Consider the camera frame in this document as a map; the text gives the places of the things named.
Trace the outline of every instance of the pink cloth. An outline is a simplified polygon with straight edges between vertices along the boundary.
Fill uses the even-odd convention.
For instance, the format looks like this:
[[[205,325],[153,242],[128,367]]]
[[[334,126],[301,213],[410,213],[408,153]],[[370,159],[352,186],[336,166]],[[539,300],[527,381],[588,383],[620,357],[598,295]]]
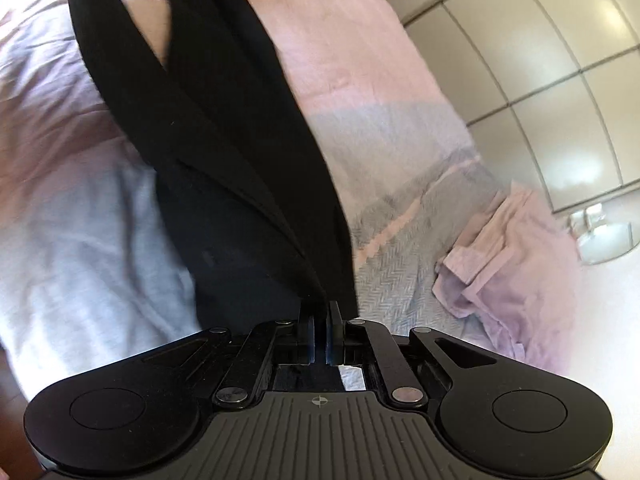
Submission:
[[[575,242],[537,192],[514,185],[502,199],[469,221],[433,293],[456,317],[476,314],[500,354],[562,373],[577,303]]]

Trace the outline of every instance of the white wall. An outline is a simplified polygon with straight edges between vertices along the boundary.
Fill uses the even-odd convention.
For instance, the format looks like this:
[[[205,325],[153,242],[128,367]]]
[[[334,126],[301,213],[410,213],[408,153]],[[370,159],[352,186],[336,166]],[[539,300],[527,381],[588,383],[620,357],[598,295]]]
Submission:
[[[568,376],[609,405],[614,433],[598,471],[640,478],[640,248],[582,268],[574,358]]]

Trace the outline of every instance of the ribbed gray panel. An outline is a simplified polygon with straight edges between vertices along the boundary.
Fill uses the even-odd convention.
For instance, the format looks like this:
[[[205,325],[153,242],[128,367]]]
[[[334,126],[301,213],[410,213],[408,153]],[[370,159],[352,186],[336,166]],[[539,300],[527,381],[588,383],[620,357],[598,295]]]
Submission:
[[[328,402],[314,403],[318,397]],[[64,478],[46,475],[47,480]],[[200,441],[140,480],[490,480],[437,439],[414,413],[373,392],[268,392],[260,405],[221,413]],[[593,480],[583,473],[575,477]]]

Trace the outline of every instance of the bed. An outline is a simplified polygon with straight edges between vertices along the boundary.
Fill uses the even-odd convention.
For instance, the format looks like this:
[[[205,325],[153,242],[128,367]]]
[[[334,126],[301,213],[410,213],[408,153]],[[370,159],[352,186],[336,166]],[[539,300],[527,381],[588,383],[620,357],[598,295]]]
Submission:
[[[162,61],[169,0],[122,1]],[[361,317],[493,349],[482,317],[454,315],[432,287],[470,219],[509,190],[393,10],[385,0],[249,1],[345,211]],[[95,89],[66,0],[0,0],[0,340],[26,397],[197,332],[193,297],[154,172]],[[541,340],[568,332],[572,306],[555,312],[554,330],[529,316]]]

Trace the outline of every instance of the silver screw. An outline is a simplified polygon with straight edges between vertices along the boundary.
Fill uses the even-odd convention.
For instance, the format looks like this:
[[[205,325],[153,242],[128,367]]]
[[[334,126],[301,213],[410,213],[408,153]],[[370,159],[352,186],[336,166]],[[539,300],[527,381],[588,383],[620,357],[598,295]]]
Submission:
[[[230,386],[228,388],[222,388],[216,393],[216,398],[220,402],[228,402],[229,404],[235,404],[236,402],[242,402],[248,397],[246,390],[239,388],[238,386]]]
[[[424,394],[418,390],[418,388],[412,388],[410,386],[403,386],[402,388],[396,388],[393,390],[391,396],[398,402],[418,402],[422,400]]]

